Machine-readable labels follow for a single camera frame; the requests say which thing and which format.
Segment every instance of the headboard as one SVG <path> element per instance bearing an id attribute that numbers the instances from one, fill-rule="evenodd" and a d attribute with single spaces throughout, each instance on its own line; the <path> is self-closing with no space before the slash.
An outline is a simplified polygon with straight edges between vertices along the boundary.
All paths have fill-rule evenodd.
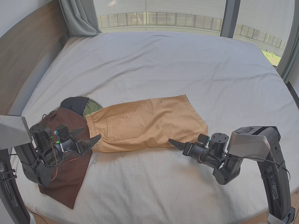
<path id="1" fill-rule="evenodd" d="M 58 0 L 53 0 L 0 38 L 0 115 L 9 113 L 30 73 L 67 30 Z"/>

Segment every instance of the white bed sheet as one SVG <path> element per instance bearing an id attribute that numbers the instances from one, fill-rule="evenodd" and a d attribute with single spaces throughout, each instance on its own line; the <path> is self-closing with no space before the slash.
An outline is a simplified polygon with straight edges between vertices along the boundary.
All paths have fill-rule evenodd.
<path id="1" fill-rule="evenodd" d="M 186 94 L 209 127 L 277 126 L 290 189 L 299 188 L 299 112 L 260 49 L 247 42 L 179 32 L 119 32 L 73 38 L 52 63 L 23 111 L 28 126 L 70 96 L 104 107 Z M 212 169 L 175 148 L 99 153 L 71 210 L 39 192 L 17 157 L 27 207 L 60 223 L 239 223 L 267 209 L 256 162 L 244 160 L 225 186 Z"/>

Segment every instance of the curtain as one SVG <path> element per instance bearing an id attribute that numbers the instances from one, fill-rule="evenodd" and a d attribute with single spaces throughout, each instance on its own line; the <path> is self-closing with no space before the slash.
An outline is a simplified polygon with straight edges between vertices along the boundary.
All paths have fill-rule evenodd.
<path id="1" fill-rule="evenodd" d="M 299 59 L 299 0 L 295 0 L 293 23 L 286 49 L 281 57 L 276 71 L 285 83 L 288 83 L 292 71 Z"/>
<path id="2" fill-rule="evenodd" d="M 97 22 L 93 0 L 58 0 L 70 36 L 98 35 L 102 31 Z"/>

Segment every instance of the brown garment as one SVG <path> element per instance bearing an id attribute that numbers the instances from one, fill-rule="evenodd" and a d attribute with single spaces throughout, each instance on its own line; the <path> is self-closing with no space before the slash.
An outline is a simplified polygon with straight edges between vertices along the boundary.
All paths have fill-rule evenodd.
<path id="1" fill-rule="evenodd" d="M 186 95 L 145 99 L 108 106 L 86 115 L 90 137 L 102 135 L 92 148 L 97 152 L 134 151 L 146 147 L 173 147 L 207 135 L 207 125 Z"/>
<path id="2" fill-rule="evenodd" d="M 47 126 L 51 129 L 52 134 L 54 133 L 55 127 L 61 124 L 66 125 L 69 130 L 84 127 L 84 131 L 78 134 L 77 138 L 83 141 L 89 139 L 89 131 L 86 120 L 83 116 L 72 110 L 59 108 L 57 111 L 52 111 L 49 115 L 47 115 L 42 122 L 47 124 Z M 57 141 L 55 136 L 53 136 L 52 140 L 54 142 Z M 92 151 L 90 150 L 83 156 L 79 155 L 76 160 L 60 164 L 58 166 L 57 177 L 45 187 L 39 185 L 39 191 L 73 209 L 77 194 L 81 188 L 88 168 L 91 154 Z M 68 156 L 65 161 L 76 157 L 77 154 L 72 154 Z M 55 176 L 55 173 L 56 168 L 53 167 L 51 169 L 51 178 Z"/>

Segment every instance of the pocket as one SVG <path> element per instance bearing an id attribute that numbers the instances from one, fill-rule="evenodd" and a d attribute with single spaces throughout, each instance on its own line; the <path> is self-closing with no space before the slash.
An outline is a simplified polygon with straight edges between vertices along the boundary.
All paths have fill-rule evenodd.
<path id="1" fill-rule="evenodd" d="M 142 131 L 138 115 L 134 113 L 109 116 L 106 121 L 108 142 L 136 138 Z"/>

